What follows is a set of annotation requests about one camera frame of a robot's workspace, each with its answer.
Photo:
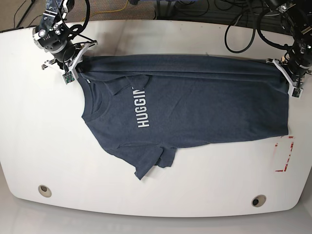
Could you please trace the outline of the dark blue t-shirt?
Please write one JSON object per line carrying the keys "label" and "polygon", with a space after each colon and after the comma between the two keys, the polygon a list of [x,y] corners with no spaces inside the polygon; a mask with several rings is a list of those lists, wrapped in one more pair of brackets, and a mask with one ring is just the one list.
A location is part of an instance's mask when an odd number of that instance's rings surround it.
{"label": "dark blue t-shirt", "polygon": [[289,133],[288,85],[260,61],[193,55],[85,58],[82,118],[142,179],[177,149]]}

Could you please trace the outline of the black tripod stand leg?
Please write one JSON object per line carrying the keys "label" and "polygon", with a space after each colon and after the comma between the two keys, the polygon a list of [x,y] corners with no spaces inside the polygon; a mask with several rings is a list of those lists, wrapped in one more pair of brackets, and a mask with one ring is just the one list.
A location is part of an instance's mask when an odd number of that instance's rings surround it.
{"label": "black tripod stand leg", "polygon": [[19,21],[16,23],[15,19],[16,19],[16,14],[18,13],[18,11],[21,9],[21,7],[26,3],[26,0],[20,5],[20,7],[16,10],[14,17],[13,17],[13,23],[14,23],[14,27],[20,28],[22,22],[24,21],[25,17],[28,15],[29,11],[32,9],[33,5],[35,4],[36,0],[31,0],[29,6],[27,7],[27,9],[25,10],[25,12],[23,13],[23,15],[21,16],[21,18],[19,19]]}

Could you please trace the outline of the red tape rectangle marking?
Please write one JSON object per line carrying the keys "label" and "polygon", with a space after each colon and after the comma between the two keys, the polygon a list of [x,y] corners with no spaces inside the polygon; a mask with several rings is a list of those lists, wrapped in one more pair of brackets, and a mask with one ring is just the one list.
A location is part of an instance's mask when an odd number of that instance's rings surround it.
{"label": "red tape rectangle marking", "polygon": [[294,136],[282,136],[273,151],[273,171],[285,172],[290,161],[294,145]]}

